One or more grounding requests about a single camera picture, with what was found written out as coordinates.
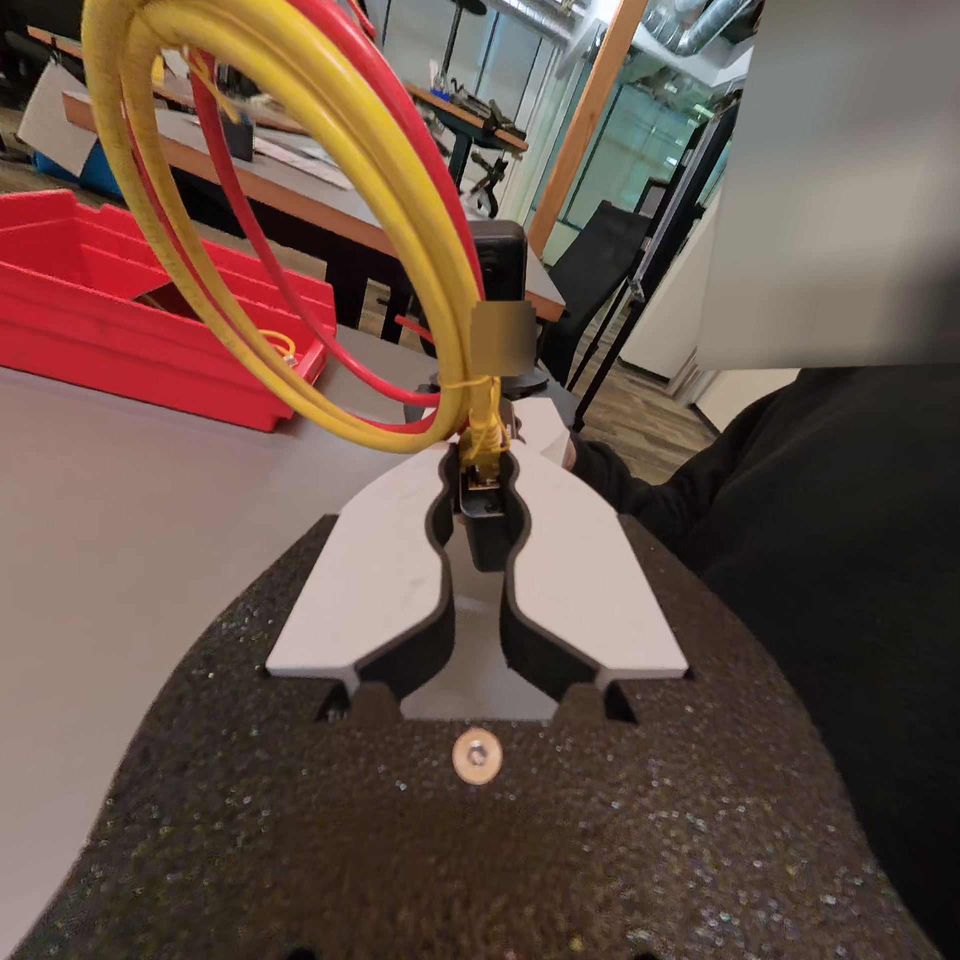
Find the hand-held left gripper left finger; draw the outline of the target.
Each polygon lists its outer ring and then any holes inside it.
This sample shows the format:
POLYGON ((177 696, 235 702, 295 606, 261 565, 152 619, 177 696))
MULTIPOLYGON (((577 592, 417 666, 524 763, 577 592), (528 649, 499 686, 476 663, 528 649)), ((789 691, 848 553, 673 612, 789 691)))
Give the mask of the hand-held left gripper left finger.
POLYGON ((454 646, 456 474, 455 446, 437 443, 346 503, 267 657, 271 677, 406 697, 439 674, 454 646))

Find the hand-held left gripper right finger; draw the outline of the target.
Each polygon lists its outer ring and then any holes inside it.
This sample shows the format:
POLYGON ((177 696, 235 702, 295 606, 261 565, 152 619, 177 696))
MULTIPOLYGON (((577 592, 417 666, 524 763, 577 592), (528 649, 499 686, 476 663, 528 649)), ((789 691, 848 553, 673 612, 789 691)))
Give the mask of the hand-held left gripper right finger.
POLYGON ((501 478, 516 532, 500 607, 507 666, 553 700, 576 685, 684 678, 688 660, 618 512, 527 448, 510 450, 501 478))

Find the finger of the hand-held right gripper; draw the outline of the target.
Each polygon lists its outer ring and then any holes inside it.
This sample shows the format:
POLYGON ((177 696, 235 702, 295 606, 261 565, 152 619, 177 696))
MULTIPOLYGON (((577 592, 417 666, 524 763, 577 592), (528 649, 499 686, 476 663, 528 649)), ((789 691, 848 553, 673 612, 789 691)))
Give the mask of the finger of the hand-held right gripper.
POLYGON ((518 469, 524 458, 539 455, 563 469, 562 461, 570 428, 562 420, 554 401, 547 396, 531 396, 511 402, 514 434, 511 461, 518 469))

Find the black port adapter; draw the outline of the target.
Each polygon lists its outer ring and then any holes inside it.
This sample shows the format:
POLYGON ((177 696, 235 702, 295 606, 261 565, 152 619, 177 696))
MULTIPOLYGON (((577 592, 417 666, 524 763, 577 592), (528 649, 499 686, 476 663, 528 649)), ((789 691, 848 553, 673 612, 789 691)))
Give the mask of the black port adapter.
POLYGON ((478 485, 462 474, 457 502, 475 569, 504 572, 529 534, 529 518, 516 491, 505 483, 478 485))

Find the person's right forearm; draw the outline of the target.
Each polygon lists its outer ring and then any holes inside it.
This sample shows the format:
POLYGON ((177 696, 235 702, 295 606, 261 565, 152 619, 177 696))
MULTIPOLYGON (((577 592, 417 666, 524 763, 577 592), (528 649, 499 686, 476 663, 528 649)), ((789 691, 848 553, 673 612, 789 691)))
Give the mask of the person's right forearm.
POLYGON ((618 514, 636 520, 664 547, 682 555, 685 544, 714 504, 730 472, 725 438, 684 463, 668 480, 651 484, 631 474, 626 462, 602 441, 573 434, 579 452, 573 475, 618 514))

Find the black office chair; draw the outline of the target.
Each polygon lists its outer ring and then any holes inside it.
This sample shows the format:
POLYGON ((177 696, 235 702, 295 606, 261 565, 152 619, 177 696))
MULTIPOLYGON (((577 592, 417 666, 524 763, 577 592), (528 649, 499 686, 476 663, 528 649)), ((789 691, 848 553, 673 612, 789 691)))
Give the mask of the black office chair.
POLYGON ((540 361, 558 383, 567 383, 578 345, 599 309, 636 268, 651 215, 602 200, 548 276, 564 300, 550 325, 540 361))

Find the standing desk with tools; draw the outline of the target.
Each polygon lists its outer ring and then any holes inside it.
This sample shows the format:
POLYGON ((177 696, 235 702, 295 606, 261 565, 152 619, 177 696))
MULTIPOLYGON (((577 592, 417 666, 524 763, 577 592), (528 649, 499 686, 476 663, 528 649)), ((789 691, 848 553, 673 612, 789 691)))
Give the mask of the standing desk with tools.
POLYGON ((404 81, 403 87, 418 106, 432 111, 441 126, 454 134, 454 146, 448 162, 448 172, 454 186, 461 186, 474 147, 507 151, 515 155, 527 152, 529 146, 525 137, 500 123, 503 116, 497 111, 492 110, 488 118, 483 118, 410 81, 404 81))

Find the black tripod stand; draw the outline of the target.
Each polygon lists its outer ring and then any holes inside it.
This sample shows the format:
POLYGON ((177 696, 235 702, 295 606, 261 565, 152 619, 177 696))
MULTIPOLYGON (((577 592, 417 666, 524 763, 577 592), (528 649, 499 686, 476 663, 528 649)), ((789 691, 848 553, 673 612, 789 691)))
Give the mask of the black tripod stand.
POLYGON ((620 351, 650 305, 694 222, 704 213, 700 199, 733 136, 742 92, 743 89, 738 88, 727 93, 713 117, 694 130, 667 183, 632 270, 623 284, 624 291, 630 293, 629 312, 583 392, 572 423, 575 433, 583 429, 585 416, 620 351))

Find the grey wood-edged desk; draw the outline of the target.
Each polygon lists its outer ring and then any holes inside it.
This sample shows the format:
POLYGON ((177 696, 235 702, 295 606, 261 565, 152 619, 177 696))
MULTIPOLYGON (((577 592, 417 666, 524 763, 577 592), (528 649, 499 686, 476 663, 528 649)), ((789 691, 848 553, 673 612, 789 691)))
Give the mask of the grey wood-edged desk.
MULTIPOLYGON (((181 196, 201 195, 207 203, 229 207, 200 126, 184 112, 156 112, 163 154, 174 171, 181 196)), ((397 343, 399 317, 406 317, 412 286, 394 246, 358 192, 309 172, 256 154, 251 163, 236 161, 239 182, 270 241, 318 258, 334 288, 338 322, 357 328, 361 293, 367 282, 390 290, 381 337, 397 343)))

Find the person's black sweatshirt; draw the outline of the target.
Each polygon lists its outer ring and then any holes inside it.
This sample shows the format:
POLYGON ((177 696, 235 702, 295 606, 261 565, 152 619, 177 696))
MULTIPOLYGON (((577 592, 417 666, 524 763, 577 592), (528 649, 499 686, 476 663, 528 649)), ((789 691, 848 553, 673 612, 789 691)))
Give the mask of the person's black sweatshirt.
POLYGON ((958 958, 958 366, 801 372, 663 487, 664 543, 776 660, 958 958))

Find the red plastic bin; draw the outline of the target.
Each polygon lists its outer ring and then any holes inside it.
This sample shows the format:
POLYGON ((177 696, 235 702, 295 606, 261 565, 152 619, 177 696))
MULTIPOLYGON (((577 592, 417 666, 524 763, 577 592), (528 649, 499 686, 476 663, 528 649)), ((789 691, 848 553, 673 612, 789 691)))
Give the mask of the red plastic bin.
POLYGON ((135 218, 67 190, 1 198, 1 366, 217 422, 271 432, 291 407, 249 373, 182 298, 135 218))

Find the wooden post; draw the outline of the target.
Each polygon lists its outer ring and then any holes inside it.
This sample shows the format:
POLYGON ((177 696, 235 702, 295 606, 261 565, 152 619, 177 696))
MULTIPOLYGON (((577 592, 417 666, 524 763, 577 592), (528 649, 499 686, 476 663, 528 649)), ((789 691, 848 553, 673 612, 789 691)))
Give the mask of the wooden post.
POLYGON ((529 247, 537 258, 543 256, 646 7, 646 1, 619 2, 608 23, 527 231, 529 247))

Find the silver air duct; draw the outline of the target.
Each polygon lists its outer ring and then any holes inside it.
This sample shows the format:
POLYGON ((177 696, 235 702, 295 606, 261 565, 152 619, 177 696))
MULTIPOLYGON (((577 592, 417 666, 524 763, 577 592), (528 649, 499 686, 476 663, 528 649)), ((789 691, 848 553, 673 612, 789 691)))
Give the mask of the silver air duct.
POLYGON ((686 58, 701 52, 760 6, 762 2, 756 1, 651 1, 640 26, 663 50, 686 58))

